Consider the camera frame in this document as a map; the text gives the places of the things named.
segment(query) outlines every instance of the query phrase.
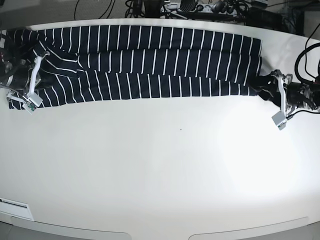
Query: white table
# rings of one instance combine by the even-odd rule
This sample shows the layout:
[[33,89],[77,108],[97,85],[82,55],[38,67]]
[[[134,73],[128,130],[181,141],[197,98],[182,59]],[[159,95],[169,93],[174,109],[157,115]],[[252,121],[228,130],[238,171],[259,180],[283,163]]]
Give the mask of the white table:
[[[272,30],[169,19],[32,29],[95,24],[259,38],[264,64],[285,74],[294,74],[306,42]],[[313,74],[319,57],[320,49],[308,56]],[[246,96],[87,102],[34,115],[9,110],[2,98],[0,108],[0,196],[28,203],[37,222],[125,232],[133,240],[187,240],[302,217],[320,221],[317,115],[300,113],[279,131],[271,119],[278,108]]]

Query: floor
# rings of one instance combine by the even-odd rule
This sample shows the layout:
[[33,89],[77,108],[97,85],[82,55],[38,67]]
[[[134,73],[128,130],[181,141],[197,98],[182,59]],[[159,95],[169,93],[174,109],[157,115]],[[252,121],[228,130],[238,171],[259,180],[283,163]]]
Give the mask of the floor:
[[[284,0],[268,0],[269,5],[281,3]],[[53,22],[65,22],[74,20],[74,11],[77,0],[6,0],[0,8],[2,29],[12,29]],[[80,0],[77,11],[77,20],[96,19],[108,7],[110,0]],[[283,5],[270,7],[270,11],[277,12]],[[125,0],[116,0],[113,10],[108,11],[103,18],[110,13],[109,18],[124,18]],[[305,35],[308,37],[320,22],[318,12],[307,12],[305,17]],[[320,31],[314,35],[320,40]]]

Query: cable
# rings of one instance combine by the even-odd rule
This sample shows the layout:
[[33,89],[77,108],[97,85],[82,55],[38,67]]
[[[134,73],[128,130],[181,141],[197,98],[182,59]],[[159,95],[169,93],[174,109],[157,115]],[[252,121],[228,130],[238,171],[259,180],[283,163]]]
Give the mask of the cable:
[[[110,12],[109,12],[109,15],[106,17],[107,19],[110,17],[111,13],[112,13],[112,10],[114,9],[114,6],[115,6],[115,3],[116,3],[116,0],[113,0],[113,4],[112,4],[112,7],[110,9]],[[101,15],[101,17],[108,11],[109,7],[105,10],[105,12]]]
[[290,120],[290,119],[292,119],[296,114],[302,113],[302,112],[309,113],[309,114],[320,114],[320,112],[300,110],[300,111],[296,111],[295,113],[289,115],[286,119],[287,119],[287,120]]
[[[76,13],[77,13],[77,7],[78,7],[79,2],[80,2],[80,0],[78,0],[76,2],[75,8],[74,8],[73,18],[74,18],[75,21],[76,21]],[[111,10],[110,10],[110,13],[106,18],[109,18],[110,14],[111,14],[111,12],[112,12],[112,10],[114,8],[115,2],[116,2],[116,0],[114,0],[113,5],[112,5]],[[102,15],[98,19],[101,19],[107,13],[107,11],[109,10],[111,4],[112,4],[112,0],[110,0],[108,8],[104,11],[104,13],[102,13]]]
[[[314,31],[312,32],[312,34],[310,35],[310,37],[308,38],[308,40],[305,42],[305,47],[304,47],[305,50],[307,49],[309,40],[310,40],[310,39],[312,38],[312,36],[316,33],[316,31],[318,30],[319,27],[320,27],[320,23],[318,24],[318,26],[316,26],[316,28],[314,29]],[[310,77],[316,79],[315,76],[311,75],[311,74],[307,71],[307,61],[308,61],[308,58],[307,58],[307,53],[306,53],[306,54],[305,54],[304,70],[305,70],[305,72],[306,72]]]
[[141,9],[136,9],[134,8],[134,1],[135,0],[126,0],[125,1],[125,5],[128,7],[128,9],[125,11],[124,17],[125,18],[132,18],[132,16],[134,18],[138,18],[138,17],[145,17],[145,13],[143,11],[141,11]]
[[298,66],[299,66],[299,63],[300,63],[300,60],[303,58],[303,56],[305,54],[307,54],[308,52],[310,52],[312,49],[315,49],[315,48],[318,48],[320,47],[320,42],[319,43],[316,43],[316,44],[313,44],[311,46],[309,46],[307,49],[305,49],[303,52],[301,52],[299,54],[299,56],[297,57],[296,61],[295,61],[295,64],[294,64],[294,73],[296,75],[296,78],[303,84],[307,84],[307,85],[313,85],[314,82],[313,81],[309,81],[303,77],[301,77],[300,73],[299,73],[299,70],[298,70]]

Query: power strip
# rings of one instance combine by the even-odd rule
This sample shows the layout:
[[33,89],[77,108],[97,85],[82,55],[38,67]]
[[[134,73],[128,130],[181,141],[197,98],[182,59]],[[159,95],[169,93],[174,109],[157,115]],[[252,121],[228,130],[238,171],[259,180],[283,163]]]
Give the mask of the power strip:
[[[199,6],[199,5],[202,5],[203,9],[201,11],[197,11],[197,13],[200,13],[200,14],[212,14],[213,13],[212,8],[213,8],[214,4],[199,3],[197,6]],[[176,10],[177,13],[181,12],[181,10],[180,10],[180,2],[170,2],[170,3],[165,4],[164,6],[168,11]],[[219,14],[227,15],[227,16],[230,16],[230,17],[235,17],[237,15],[237,12],[235,10],[233,10],[232,13],[228,13],[226,11],[224,13],[219,13]]]

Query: striped pants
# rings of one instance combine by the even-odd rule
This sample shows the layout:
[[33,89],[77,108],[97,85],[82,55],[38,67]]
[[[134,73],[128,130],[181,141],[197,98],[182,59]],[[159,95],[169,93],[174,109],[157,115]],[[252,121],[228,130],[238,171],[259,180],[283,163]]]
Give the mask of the striped pants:
[[[207,30],[97,25],[15,30],[22,58],[43,51],[36,93],[40,107],[99,100],[257,95],[248,87],[261,69],[262,42]],[[22,104],[10,100],[11,109]]]

